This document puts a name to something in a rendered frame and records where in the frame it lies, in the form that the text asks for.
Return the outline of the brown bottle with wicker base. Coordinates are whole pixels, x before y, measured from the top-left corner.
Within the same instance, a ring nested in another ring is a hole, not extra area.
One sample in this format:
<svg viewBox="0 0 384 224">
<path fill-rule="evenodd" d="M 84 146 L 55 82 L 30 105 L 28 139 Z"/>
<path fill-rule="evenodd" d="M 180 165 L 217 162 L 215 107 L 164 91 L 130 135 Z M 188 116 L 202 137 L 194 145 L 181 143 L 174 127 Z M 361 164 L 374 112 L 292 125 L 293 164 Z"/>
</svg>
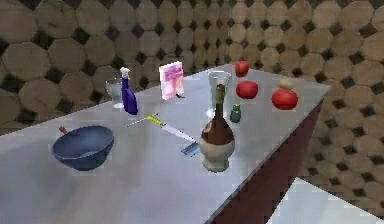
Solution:
<svg viewBox="0 0 384 224">
<path fill-rule="evenodd" d="M 202 130 L 199 142 L 202 164 L 214 173 L 223 172 L 229 167 L 229 157 L 235 149 L 234 134 L 224 119 L 224 99 L 225 86 L 218 84 L 215 90 L 214 117 Z"/>
</svg>

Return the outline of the pink and white book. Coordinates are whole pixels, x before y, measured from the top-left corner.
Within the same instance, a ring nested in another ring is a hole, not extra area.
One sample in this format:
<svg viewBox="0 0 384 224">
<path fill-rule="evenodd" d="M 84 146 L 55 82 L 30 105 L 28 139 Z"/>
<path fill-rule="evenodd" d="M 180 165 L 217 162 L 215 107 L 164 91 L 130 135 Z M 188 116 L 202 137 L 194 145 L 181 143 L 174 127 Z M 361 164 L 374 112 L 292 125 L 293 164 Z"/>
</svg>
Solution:
<svg viewBox="0 0 384 224">
<path fill-rule="evenodd" d="M 159 67 L 161 93 L 164 100 L 184 94 L 184 71 L 180 61 Z"/>
</svg>

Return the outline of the clear drinking glass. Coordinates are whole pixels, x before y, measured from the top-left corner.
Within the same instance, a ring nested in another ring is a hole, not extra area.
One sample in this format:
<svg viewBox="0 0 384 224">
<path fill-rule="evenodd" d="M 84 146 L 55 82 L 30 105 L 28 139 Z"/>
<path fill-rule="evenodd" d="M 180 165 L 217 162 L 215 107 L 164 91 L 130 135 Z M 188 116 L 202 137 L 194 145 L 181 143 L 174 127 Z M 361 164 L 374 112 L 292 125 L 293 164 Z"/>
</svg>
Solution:
<svg viewBox="0 0 384 224">
<path fill-rule="evenodd" d="M 121 87 L 122 87 L 122 82 L 118 78 L 114 78 L 106 81 L 107 93 L 112 100 L 113 107 L 116 109 L 123 108 Z"/>
</svg>

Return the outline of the purple spray bottle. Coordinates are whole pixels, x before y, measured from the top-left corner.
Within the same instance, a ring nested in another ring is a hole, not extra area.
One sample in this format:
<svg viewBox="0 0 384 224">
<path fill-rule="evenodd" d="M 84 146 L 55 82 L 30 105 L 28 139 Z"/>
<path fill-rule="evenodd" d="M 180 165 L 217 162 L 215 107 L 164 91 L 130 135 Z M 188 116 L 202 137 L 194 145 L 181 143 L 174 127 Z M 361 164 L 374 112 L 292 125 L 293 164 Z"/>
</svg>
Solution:
<svg viewBox="0 0 384 224">
<path fill-rule="evenodd" d="M 121 96 L 122 96 L 124 110 L 131 115 L 137 115 L 138 106 L 137 106 L 136 96 L 129 87 L 130 70 L 126 67 L 121 67 L 120 72 L 121 72 L 121 83 L 122 83 Z"/>
</svg>

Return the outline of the yellow handled knife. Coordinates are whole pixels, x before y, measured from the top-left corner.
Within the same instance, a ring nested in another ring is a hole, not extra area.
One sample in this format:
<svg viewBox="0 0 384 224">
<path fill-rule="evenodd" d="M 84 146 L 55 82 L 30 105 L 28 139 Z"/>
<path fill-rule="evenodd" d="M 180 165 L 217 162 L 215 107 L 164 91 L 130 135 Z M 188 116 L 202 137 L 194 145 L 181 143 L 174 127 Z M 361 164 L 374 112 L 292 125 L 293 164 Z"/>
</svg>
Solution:
<svg viewBox="0 0 384 224">
<path fill-rule="evenodd" d="M 185 139 L 185 140 L 190 141 L 190 142 L 195 142 L 194 138 L 192 138 L 191 136 L 187 135 L 186 133 L 178 130 L 177 128 L 170 126 L 169 124 L 164 123 L 155 115 L 149 115 L 146 117 L 146 119 L 159 125 L 164 131 L 166 131 L 170 134 L 173 134 L 177 137 L 180 137 L 180 138 Z"/>
</svg>

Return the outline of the red tomato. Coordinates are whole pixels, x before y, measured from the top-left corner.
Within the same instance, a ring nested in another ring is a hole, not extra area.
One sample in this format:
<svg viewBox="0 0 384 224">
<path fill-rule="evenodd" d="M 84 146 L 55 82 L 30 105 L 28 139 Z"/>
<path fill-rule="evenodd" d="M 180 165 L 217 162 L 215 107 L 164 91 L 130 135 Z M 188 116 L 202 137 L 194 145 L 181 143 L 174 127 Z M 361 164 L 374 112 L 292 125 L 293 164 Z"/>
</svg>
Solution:
<svg viewBox="0 0 384 224">
<path fill-rule="evenodd" d="M 236 93 L 242 99 L 254 99 L 258 94 L 258 85 L 249 80 L 241 81 L 236 86 Z"/>
<path fill-rule="evenodd" d="M 298 103 L 298 96 L 292 90 L 278 89 L 272 94 L 272 104 L 280 110 L 292 110 Z"/>
</svg>

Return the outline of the red apple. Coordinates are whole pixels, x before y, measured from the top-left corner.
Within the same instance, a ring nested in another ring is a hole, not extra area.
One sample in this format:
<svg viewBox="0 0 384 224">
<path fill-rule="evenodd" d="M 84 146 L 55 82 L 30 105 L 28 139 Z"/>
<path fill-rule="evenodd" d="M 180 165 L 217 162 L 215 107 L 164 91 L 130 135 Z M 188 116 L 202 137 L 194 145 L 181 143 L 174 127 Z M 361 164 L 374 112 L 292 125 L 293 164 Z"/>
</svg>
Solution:
<svg viewBox="0 0 384 224">
<path fill-rule="evenodd" d="M 245 77 L 249 71 L 249 63 L 247 61 L 237 61 L 235 63 L 235 73 L 237 77 Z"/>
</svg>

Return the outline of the beige potato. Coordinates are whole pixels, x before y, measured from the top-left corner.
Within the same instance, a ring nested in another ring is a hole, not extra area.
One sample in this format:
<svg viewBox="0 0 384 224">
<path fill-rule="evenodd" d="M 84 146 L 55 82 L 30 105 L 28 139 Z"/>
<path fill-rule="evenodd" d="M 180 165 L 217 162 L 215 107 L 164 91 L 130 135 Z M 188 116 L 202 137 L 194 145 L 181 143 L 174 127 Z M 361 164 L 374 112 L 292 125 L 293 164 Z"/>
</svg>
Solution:
<svg viewBox="0 0 384 224">
<path fill-rule="evenodd" d="M 292 90 L 294 88 L 294 84 L 289 79 L 281 79 L 278 86 L 285 90 Z"/>
</svg>

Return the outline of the grey topped red counter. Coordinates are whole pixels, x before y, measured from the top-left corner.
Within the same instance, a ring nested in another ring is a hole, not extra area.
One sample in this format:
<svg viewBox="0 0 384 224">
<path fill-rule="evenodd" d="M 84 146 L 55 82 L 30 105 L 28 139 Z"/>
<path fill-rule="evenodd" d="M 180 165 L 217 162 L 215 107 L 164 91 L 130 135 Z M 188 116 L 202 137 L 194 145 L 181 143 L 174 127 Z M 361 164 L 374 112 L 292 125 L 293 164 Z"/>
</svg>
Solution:
<svg viewBox="0 0 384 224">
<path fill-rule="evenodd" d="M 126 127 L 158 113 L 198 138 L 210 104 L 202 72 L 185 80 L 181 99 L 165 101 L 157 88 L 140 92 L 138 117 L 104 103 L 0 136 L 0 224 L 265 224 L 300 169 L 327 87 L 296 80 L 297 107 L 280 111 L 271 102 L 278 77 L 248 76 L 259 92 L 241 104 L 235 150 L 221 173 L 184 155 L 189 141 L 149 120 Z M 103 166 L 78 172 L 51 147 L 61 126 L 88 125 L 110 128 L 115 143 Z"/>
</svg>

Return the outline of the tall clear glass vase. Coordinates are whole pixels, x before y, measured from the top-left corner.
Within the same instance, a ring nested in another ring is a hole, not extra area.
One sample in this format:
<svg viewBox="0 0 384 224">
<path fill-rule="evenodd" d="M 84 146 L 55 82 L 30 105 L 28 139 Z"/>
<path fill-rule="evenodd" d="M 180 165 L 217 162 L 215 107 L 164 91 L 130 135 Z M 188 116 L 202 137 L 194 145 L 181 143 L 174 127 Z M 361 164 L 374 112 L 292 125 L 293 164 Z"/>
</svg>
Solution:
<svg viewBox="0 0 384 224">
<path fill-rule="evenodd" d="M 214 117 L 216 109 L 216 86 L 222 84 L 225 88 L 228 88 L 228 84 L 231 81 L 231 74 L 225 71 L 211 71 L 208 73 L 210 93 L 211 93 L 211 107 L 207 110 L 206 115 L 209 118 Z"/>
</svg>

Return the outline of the small green shaker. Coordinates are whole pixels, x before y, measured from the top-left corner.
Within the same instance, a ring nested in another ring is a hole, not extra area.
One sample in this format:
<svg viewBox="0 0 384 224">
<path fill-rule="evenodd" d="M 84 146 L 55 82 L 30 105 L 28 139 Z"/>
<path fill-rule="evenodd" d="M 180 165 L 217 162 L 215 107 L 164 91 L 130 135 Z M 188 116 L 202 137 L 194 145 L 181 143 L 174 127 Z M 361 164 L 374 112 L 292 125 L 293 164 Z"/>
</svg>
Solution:
<svg viewBox="0 0 384 224">
<path fill-rule="evenodd" d="M 232 123 L 239 123 L 241 120 L 241 109 L 239 104 L 234 104 L 230 114 L 230 121 Z"/>
</svg>

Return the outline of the blue spatula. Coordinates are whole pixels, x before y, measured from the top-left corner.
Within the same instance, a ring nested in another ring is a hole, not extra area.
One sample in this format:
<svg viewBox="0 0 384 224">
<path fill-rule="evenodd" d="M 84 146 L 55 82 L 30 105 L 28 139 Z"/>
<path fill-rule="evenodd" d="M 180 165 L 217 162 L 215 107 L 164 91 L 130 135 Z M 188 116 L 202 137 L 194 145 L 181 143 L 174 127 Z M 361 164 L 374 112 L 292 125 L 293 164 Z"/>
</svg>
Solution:
<svg viewBox="0 0 384 224">
<path fill-rule="evenodd" d="M 182 150 L 182 153 L 186 156 L 193 157 L 200 151 L 199 144 L 197 142 L 191 143 L 189 146 Z"/>
</svg>

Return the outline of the white table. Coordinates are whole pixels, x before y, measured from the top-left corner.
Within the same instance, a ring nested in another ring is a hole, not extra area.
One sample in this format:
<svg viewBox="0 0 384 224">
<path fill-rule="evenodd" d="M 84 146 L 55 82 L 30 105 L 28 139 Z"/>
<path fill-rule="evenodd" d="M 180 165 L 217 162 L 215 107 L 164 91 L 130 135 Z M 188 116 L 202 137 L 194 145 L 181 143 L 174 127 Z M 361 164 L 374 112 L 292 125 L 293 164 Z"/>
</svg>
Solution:
<svg viewBox="0 0 384 224">
<path fill-rule="evenodd" d="M 384 224 L 384 220 L 296 178 L 266 224 Z"/>
</svg>

